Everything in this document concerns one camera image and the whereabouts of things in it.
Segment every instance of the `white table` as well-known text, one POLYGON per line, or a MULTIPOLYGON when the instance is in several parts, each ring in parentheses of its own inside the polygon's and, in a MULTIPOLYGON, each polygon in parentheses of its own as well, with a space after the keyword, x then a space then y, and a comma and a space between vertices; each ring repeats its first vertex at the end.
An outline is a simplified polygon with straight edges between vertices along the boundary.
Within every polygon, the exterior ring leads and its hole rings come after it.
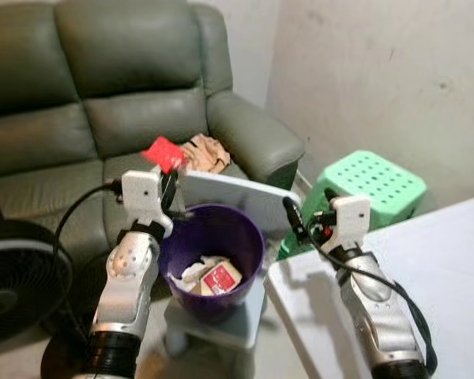
MULTIPOLYGON (((363 247, 425 315, 434 377, 474 378, 474 199, 370 233, 363 247)), ((371 378, 334 271, 318 253, 274 263, 265 289, 310 378, 371 378)))

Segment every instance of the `trash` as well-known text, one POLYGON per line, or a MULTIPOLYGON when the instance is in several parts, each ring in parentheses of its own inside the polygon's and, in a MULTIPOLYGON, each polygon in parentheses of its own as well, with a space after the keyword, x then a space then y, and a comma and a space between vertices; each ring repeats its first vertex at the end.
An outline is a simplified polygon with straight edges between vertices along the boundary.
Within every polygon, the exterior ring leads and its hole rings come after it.
POLYGON ((181 279, 170 272, 168 278, 177 288, 204 296, 225 294, 239 285, 243 276, 228 258, 202 255, 200 259, 182 272, 181 279))

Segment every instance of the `black cable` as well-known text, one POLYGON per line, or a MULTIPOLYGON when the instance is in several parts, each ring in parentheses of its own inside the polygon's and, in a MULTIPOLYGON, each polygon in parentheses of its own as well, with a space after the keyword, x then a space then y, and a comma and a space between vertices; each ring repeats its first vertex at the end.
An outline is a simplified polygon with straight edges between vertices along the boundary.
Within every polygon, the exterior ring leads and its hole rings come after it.
POLYGON ((77 334, 85 342, 87 342, 86 335, 83 333, 82 328, 79 325, 79 322, 77 321, 77 318, 73 314, 72 306, 70 305, 70 302, 69 302, 68 289, 65 287, 65 282, 63 281, 63 278, 62 278, 62 272, 60 269, 60 256, 59 256, 60 234, 62 233, 63 227, 65 226, 66 221, 69 219, 70 215, 72 215, 73 211, 75 211, 76 208, 79 205, 81 205, 81 203, 85 201, 88 197, 92 196, 94 193, 104 191, 104 190, 111 190, 117 193, 119 192, 120 187, 121 185, 119 181, 113 181, 112 183, 103 184, 102 186, 98 186, 84 193, 81 197, 75 200, 75 202, 66 210, 55 232, 55 241, 53 243, 53 255, 55 257, 56 275, 58 276, 58 281, 62 289, 63 302, 65 303, 67 313, 69 314, 70 320, 73 322, 73 326, 76 329, 77 334))
POLYGON ((315 220, 311 220, 307 224, 307 235, 310 239, 310 243, 316 248, 316 250, 328 261, 330 261, 334 266, 338 268, 343 268, 349 272, 354 272, 356 274, 367 276, 371 279, 377 280, 379 283, 384 284, 385 286, 391 288, 393 291, 397 292, 408 304, 409 311, 411 312, 412 318, 418 328, 419 334, 422 336, 423 340, 425 341, 425 348, 426 348, 426 364, 427 371, 430 375, 433 375, 435 370, 437 369, 437 355, 435 354, 434 347, 432 345, 431 333, 430 329, 428 328, 427 320, 425 320, 424 315, 419 310, 419 307, 412 301, 409 297, 408 293, 405 289, 397 282, 391 283, 386 279, 383 279, 380 276, 377 276, 371 272, 367 272, 364 270, 360 270, 359 268, 354 268, 352 266, 346 265, 343 261, 339 261, 337 258, 325 253, 322 250, 322 247, 316 241, 316 238, 313 236, 311 230, 313 227, 313 223, 315 220))

